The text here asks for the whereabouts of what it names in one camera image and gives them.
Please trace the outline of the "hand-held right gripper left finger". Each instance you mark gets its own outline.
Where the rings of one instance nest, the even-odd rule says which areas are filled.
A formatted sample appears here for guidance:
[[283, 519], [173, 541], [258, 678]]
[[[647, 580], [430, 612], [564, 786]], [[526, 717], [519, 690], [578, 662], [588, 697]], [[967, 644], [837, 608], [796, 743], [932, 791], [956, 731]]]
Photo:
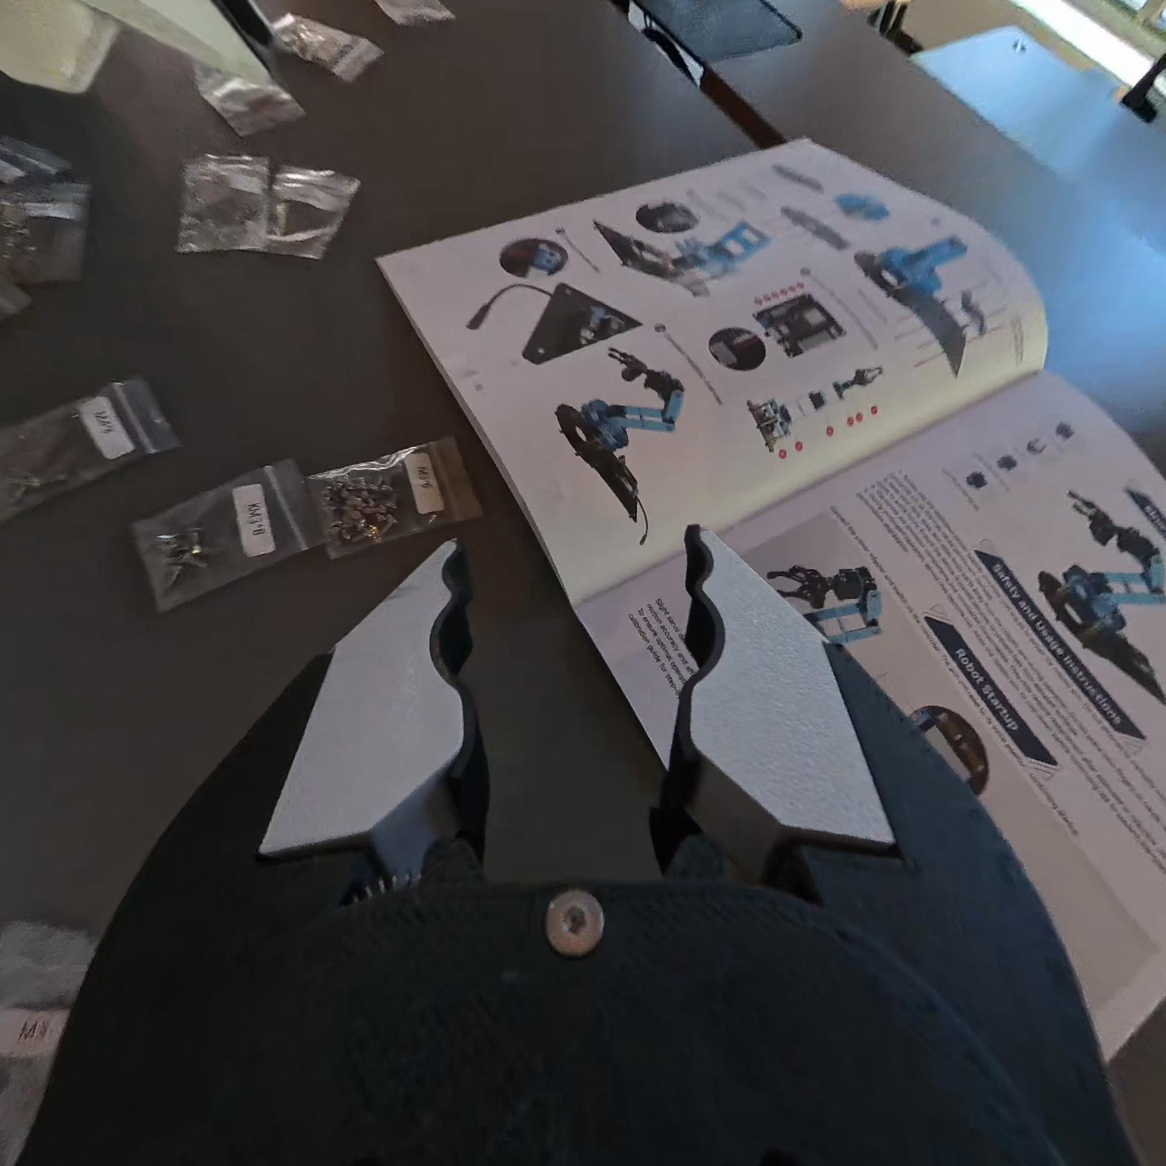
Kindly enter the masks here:
[[263, 859], [366, 852], [420, 877], [439, 839], [484, 861], [489, 767], [475, 699], [469, 559], [443, 543], [333, 649], [260, 843]]

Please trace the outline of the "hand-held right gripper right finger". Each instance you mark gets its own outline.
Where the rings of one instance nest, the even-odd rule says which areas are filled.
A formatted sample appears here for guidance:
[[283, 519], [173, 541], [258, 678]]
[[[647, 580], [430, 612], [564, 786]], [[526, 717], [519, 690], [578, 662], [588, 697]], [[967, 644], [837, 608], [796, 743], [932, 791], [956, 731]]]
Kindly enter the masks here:
[[804, 845], [896, 855], [828, 644], [711, 530], [688, 527], [684, 555], [697, 671], [649, 816], [660, 868], [695, 836], [752, 882]]

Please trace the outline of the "instruction manual booklet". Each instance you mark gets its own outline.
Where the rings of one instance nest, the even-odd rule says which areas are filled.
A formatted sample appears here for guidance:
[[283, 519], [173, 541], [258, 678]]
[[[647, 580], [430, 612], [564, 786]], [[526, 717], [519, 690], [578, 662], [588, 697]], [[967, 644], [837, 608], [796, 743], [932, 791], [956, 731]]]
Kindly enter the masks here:
[[1164, 1003], [1164, 477], [1022, 264], [795, 141], [377, 265], [660, 759], [702, 523], [964, 767], [1115, 1058]]

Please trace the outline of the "dark desk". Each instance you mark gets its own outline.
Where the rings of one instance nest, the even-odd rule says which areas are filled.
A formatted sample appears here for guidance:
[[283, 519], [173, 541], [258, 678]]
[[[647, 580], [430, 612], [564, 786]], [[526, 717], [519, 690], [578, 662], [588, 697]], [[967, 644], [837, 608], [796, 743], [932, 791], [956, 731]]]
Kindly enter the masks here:
[[[706, 893], [656, 871], [645, 791], [663, 775], [571, 612], [510, 491], [439, 377], [373, 258], [496, 221], [761, 153], [601, 2], [471, 4], [444, 31], [405, 34], [357, 95], [308, 77], [295, 162], [365, 182], [331, 258], [173, 253], [178, 168], [217, 136], [180, 70], [139, 40], [114, 52], [93, 100], [13, 82], [2, 128], [66, 153], [96, 184], [85, 283], [2, 344], [2, 411], [16, 418], [144, 374], [185, 450], [2, 534], [2, 916], [107, 923], [21, 1165], [567, 1163], [574, 1133], [617, 1138], [578, 1163], [736, 1163], [727, 1143], [670, 1152], [693, 1108], [647, 1111], [654, 1070], [697, 1065], [665, 955], [711, 939]], [[503, 943], [532, 955], [551, 1067], [631, 1053], [649, 1078], [619, 1086], [588, 1062], [565, 1094], [521, 1090], [507, 1126], [475, 1090], [508, 1085], [508, 1037], [469, 1042], [443, 1007], [402, 1076], [377, 1092], [340, 1074], [365, 1051], [324, 1021], [386, 1023], [398, 971], [389, 918], [421, 895], [338, 907], [345, 855], [260, 863], [276, 772], [238, 740], [304, 665], [421, 562], [313, 557], [171, 615], [149, 615], [126, 525], [270, 457], [304, 466], [379, 441], [455, 432], [487, 518], [469, 530], [475, 601], [468, 679], [492, 779], [487, 880], [439, 886], [484, 907], [546, 907], [580, 882], [667, 907], [677, 943], [599, 996], [583, 1021], [581, 962], [535, 939], [530, 911], [482, 911], [450, 939], [484, 971]]]

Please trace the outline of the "scattered group of screw bags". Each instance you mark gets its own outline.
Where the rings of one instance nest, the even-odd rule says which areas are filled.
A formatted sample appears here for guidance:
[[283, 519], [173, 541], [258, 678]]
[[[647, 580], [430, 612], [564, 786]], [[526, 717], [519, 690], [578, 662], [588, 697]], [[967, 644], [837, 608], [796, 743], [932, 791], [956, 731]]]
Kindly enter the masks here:
[[[269, 157], [205, 153], [181, 168], [178, 255], [322, 260], [359, 180]], [[64, 159], [2, 137], [2, 319], [29, 287], [80, 278], [91, 185]], [[178, 450], [167, 413], [141, 377], [2, 425], [2, 523]], [[482, 514], [453, 438], [306, 477], [281, 459], [146, 519], [130, 534], [158, 612], [315, 546], [331, 559]]]

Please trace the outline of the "clear labelled screw bag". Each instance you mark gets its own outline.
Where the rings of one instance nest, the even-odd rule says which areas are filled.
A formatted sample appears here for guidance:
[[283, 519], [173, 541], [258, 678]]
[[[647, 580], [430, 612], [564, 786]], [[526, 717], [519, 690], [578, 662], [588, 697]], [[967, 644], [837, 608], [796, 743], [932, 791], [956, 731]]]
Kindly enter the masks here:
[[36, 921], [2, 928], [2, 1163], [14, 1165], [37, 1118], [96, 939]]

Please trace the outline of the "pale grey table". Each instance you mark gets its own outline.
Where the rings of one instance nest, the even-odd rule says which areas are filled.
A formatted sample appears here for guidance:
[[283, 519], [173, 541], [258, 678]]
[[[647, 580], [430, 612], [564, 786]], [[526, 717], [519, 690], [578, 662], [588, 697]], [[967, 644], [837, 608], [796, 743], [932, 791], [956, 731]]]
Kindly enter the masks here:
[[1163, 2], [846, 2], [1011, 139], [1049, 152], [1148, 139], [1164, 146], [1164, 77], [1145, 121], [1125, 98], [1164, 54]]

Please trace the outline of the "dark office chair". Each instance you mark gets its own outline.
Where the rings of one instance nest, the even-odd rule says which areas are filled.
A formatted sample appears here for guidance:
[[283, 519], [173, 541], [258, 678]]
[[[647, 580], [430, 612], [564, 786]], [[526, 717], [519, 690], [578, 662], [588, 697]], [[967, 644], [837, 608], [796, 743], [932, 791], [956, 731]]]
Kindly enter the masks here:
[[617, 2], [617, 8], [695, 86], [713, 64], [788, 48], [804, 38], [775, 2]]

